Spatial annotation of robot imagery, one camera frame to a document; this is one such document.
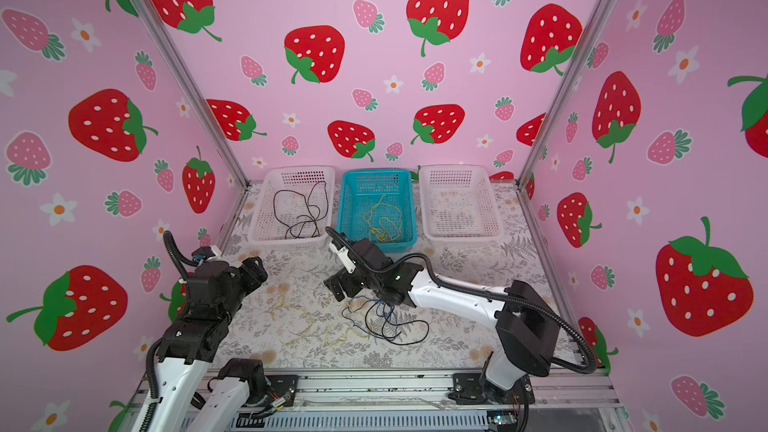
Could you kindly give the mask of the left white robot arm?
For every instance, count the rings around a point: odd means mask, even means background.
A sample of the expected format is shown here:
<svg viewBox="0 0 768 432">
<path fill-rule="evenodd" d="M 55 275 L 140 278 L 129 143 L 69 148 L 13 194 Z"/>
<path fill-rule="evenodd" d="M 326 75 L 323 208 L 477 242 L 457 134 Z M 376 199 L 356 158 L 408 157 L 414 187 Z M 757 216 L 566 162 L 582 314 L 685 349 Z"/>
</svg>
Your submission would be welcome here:
<svg viewBox="0 0 768 432">
<path fill-rule="evenodd" d="M 210 397 L 200 401 L 198 394 L 243 300 L 267 281 L 262 260 L 248 258 L 232 266 L 211 247 L 199 248 L 188 258 L 169 231 L 163 233 L 163 243 L 186 288 L 186 301 L 146 355 L 148 394 L 133 429 L 179 431 L 194 403 L 202 408 L 192 431 L 223 431 L 244 406 L 257 407 L 261 416 L 272 412 L 270 402 L 276 397 L 258 359 L 230 360 L 219 371 Z"/>
</svg>

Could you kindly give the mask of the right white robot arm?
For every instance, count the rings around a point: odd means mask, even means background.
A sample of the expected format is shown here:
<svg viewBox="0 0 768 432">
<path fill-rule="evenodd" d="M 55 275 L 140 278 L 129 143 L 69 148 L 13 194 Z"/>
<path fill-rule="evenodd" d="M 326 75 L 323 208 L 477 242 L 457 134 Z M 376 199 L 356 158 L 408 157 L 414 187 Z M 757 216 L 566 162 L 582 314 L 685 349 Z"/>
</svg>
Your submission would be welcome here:
<svg viewBox="0 0 768 432">
<path fill-rule="evenodd" d="M 337 301 L 369 290 L 389 309 L 398 306 L 448 312 L 488 328 L 500 347 L 485 360 L 478 391 L 456 392 L 456 402 L 510 403 L 524 395 L 530 377 L 546 377 L 552 366 L 588 375 L 597 357 L 577 328 L 528 283 L 486 287 L 438 275 L 430 258 L 409 253 L 388 257 L 368 239 L 351 241 L 330 229 L 330 250 L 341 269 L 324 284 Z"/>
</svg>

